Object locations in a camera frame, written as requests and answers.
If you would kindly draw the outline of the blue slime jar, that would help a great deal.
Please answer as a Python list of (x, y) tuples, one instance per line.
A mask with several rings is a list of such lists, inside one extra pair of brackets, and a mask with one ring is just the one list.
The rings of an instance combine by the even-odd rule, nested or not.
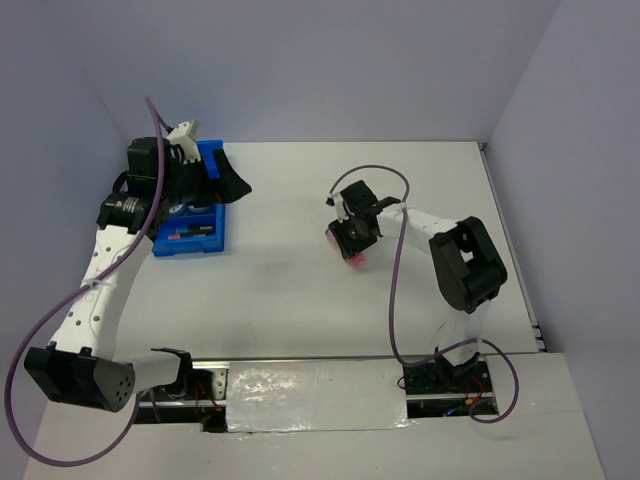
[(182, 203), (176, 206), (173, 206), (169, 209), (169, 214), (171, 217), (178, 217), (184, 215), (188, 211), (188, 207), (186, 204)]
[(207, 205), (207, 206), (193, 206), (193, 205), (189, 205), (188, 206), (188, 212), (190, 215), (203, 215), (206, 214), (207, 212), (209, 212), (212, 208), (212, 205)]

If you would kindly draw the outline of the pink cap highlighter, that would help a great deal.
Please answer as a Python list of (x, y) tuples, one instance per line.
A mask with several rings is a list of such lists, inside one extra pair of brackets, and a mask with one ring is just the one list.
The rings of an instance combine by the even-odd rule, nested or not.
[(209, 236), (209, 233), (203, 233), (203, 232), (176, 233), (176, 234), (169, 235), (167, 237), (167, 240), (182, 240), (182, 239), (188, 239), (188, 238), (203, 238), (203, 237)]

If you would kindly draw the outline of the pink cap bottle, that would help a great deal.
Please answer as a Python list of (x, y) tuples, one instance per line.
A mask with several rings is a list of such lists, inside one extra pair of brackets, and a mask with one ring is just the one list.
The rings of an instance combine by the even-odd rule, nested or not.
[(325, 231), (329, 243), (340, 253), (342, 260), (353, 269), (362, 269), (366, 264), (363, 251), (366, 246), (359, 240), (350, 240), (339, 229), (329, 226)]

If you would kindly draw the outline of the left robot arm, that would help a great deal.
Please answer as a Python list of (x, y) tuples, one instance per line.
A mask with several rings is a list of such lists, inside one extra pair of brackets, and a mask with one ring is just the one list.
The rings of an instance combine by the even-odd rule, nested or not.
[(175, 206), (230, 204), (251, 193), (219, 141), (141, 137), (127, 148), (128, 167), (100, 206), (94, 251), (80, 295), (44, 348), (24, 367), (52, 402), (118, 412), (137, 393), (161, 387), (172, 398), (196, 385), (190, 353), (153, 348), (114, 359), (118, 326), (135, 278)]

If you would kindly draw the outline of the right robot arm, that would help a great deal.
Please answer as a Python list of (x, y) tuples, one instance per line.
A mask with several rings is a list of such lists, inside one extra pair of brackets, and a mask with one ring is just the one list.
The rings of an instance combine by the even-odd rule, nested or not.
[(484, 223), (474, 216), (430, 215), (391, 196), (380, 199), (362, 180), (330, 193), (326, 203), (336, 211), (326, 235), (346, 263), (362, 263), (363, 252), (382, 238), (429, 255), (439, 292), (452, 310), (436, 333), (431, 363), (442, 389), (460, 389), (478, 362), (488, 305), (508, 279)]

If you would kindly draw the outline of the blue cap highlighter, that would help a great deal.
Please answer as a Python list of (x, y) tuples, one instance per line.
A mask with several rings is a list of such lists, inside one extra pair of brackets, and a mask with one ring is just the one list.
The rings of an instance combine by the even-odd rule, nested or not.
[(175, 230), (175, 235), (180, 236), (209, 235), (215, 233), (216, 227), (214, 225), (192, 225), (180, 227)]

